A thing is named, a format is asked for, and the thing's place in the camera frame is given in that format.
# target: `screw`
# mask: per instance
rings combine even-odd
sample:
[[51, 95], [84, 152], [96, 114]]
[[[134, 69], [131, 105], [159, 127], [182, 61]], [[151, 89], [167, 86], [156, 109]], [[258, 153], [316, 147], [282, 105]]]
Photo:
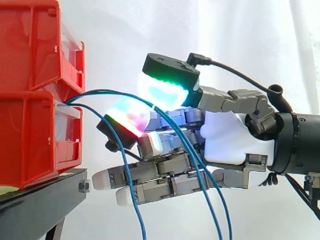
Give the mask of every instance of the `screw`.
[[89, 193], [91, 189], [91, 181], [88, 179], [82, 179], [79, 182], [79, 192], [80, 193]]

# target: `cable connector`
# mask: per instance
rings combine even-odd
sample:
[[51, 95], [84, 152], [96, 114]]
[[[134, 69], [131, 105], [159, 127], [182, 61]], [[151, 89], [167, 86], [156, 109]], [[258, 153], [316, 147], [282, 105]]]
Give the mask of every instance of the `cable connector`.
[[212, 59], [210, 57], [191, 52], [186, 63], [193, 67], [196, 67], [197, 65], [211, 65]]

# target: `glowing fingertip sensor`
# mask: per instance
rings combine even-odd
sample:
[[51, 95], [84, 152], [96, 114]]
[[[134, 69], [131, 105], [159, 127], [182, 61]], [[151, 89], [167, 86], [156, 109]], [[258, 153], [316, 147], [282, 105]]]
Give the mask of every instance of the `glowing fingertip sensor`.
[[141, 137], [150, 121], [150, 109], [139, 100], [124, 96], [107, 113], [128, 131]]

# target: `white fingertip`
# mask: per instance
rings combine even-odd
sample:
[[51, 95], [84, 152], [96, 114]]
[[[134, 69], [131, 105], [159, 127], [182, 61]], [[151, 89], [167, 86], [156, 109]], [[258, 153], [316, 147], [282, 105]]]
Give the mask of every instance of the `white fingertip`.
[[95, 190], [110, 190], [110, 178], [108, 169], [99, 171], [92, 176], [93, 188]]
[[125, 186], [115, 193], [116, 197], [116, 203], [119, 206], [125, 207], [125, 206], [133, 206], [131, 194], [130, 194], [130, 188], [128, 186]]

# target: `metal bracket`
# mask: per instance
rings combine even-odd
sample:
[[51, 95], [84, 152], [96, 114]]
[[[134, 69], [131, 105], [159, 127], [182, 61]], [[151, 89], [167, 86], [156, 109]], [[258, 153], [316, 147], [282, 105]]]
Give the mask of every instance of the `metal bracket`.
[[309, 172], [304, 179], [304, 190], [309, 191], [309, 200], [312, 206], [318, 206], [320, 200], [320, 173]]
[[275, 110], [268, 105], [268, 98], [256, 90], [217, 90], [209, 86], [199, 86], [202, 97], [198, 108], [213, 113], [234, 112], [248, 114], [255, 134], [260, 135], [276, 125]]
[[267, 156], [265, 155], [247, 154], [245, 162], [238, 168], [217, 169], [212, 174], [220, 187], [248, 189], [250, 172], [265, 172], [266, 163]]

